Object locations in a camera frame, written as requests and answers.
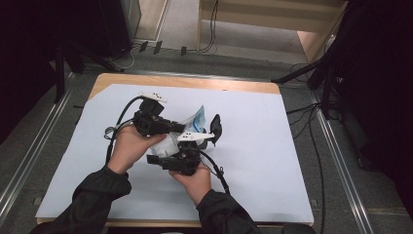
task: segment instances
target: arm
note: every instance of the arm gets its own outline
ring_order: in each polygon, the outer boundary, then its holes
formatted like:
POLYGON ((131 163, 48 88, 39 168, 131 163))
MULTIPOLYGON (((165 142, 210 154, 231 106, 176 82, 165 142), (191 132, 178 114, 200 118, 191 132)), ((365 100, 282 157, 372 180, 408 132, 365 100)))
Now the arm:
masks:
POLYGON ((53 222, 42 223, 30 233, 100 233, 112 202, 131 192, 127 170, 153 144, 165 136, 141 136, 134 126, 117 135, 112 157, 101 170, 88 175, 73 193, 72 204, 53 222))
POLYGON ((170 172, 185 187, 200 216, 206 233, 261 233, 248 212, 230 195, 211 189, 210 171, 199 166, 191 175, 170 172))

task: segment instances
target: black jacket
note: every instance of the black jacket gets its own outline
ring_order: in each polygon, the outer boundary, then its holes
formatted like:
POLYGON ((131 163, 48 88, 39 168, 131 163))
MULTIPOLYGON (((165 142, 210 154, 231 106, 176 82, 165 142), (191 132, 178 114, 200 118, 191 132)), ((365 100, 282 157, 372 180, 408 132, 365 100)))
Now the black jacket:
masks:
MULTIPOLYGON (((72 204, 53 222, 37 225, 31 234, 100 234, 112 202, 131 192, 128 174, 118 175, 103 167, 88 175, 73 193, 72 204)), ((233 197, 212 189, 197 207, 205 233, 261 233, 249 214, 233 197)))

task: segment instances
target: white sheet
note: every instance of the white sheet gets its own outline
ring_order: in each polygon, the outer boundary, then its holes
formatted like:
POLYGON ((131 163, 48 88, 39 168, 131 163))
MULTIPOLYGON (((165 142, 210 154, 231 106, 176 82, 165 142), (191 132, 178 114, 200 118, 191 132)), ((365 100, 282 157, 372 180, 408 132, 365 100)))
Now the white sheet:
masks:
MULTIPOLYGON (((281 95, 135 85, 111 85, 87 102, 37 217, 58 216, 76 186, 101 169, 109 143, 104 130, 139 91, 167 98, 161 116, 170 120, 183 120, 202 104, 207 126, 215 114, 221 116, 221 139, 206 153, 224 168, 232 195, 255 221, 314 222, 281 95)), ((131 106, 125 120, 139 105, 140 100, 131 106)), ((132 192, 113 203, 109 218, 198 220, 181 185, 168 171, 148 165, 146 156, 129 175, 132 192)), ((223 191, 214 176, 212 187, 223 191)))

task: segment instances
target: metal rail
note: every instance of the metal rail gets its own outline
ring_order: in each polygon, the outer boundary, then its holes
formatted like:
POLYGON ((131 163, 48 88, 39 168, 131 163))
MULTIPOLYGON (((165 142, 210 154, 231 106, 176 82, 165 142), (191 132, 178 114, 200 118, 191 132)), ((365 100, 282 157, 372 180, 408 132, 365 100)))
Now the metal rail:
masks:
MULTIPOLYGON (((311 92, 311 96, 313 103, 320 102, 318 94, 311 92)), ((367 211, 362 204, 360 196, 358 195, 356 186, 353 182, 349 169, 347 168, 346 160, 341 153, 339 144, 335 138, 330 122, 328 120, 325 120, 320 111, 318 112, 318 118, 322 131, 325 135, 325 139, 327 140, 328 147, 331 151, 334 164, 337 168, 338 175, 341 179, 341 182, 343 183, 344 191, 346 192, 347 198, 355 216, 358 229, 362 234, 373 234, 373 227, 371 226, 367 211)))
POLYGON ((56 103, 45 122, 42 125, 42 128, 39 130, 36 138, 31 143, 29 149, 24 155, 21 163, 7 185, 6 189, 3 191, 0 197, 0 227, 3 225, 7 214, 9 213, 13 203, 17 199, 19 192, 24 186, 27 177, 29 176, 34 164, 36 163, 37 158, 39 157, 43 146, 45 145, 50 133, 52 132, 58 117, 61 114, 64 106, 67 104, 68 99, 71 95, 71 83, 74 79, 73 73, 70 73, 67 78, 67 90, 63 97, 60 99, 59 103, 56 103))

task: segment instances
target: hand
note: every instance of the hand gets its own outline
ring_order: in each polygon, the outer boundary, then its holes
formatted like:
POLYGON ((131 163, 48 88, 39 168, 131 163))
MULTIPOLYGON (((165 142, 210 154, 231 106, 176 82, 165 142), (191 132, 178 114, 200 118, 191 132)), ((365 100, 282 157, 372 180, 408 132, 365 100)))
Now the hand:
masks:
POLYGON ((149 147, 162 141, 166 136, 141 136, 135 126, 124 127, 116 137, 115 149, 107 167, 114 173, 125 174, 149 147))
POLYGON ((169 174, 180 182, 186 190, 186 193, 198 206, 205 195, 211 189, 210 185, 210 170, 206 166, 200 164, 193 175, 182 175, 178 172, 169 172, 169 174))

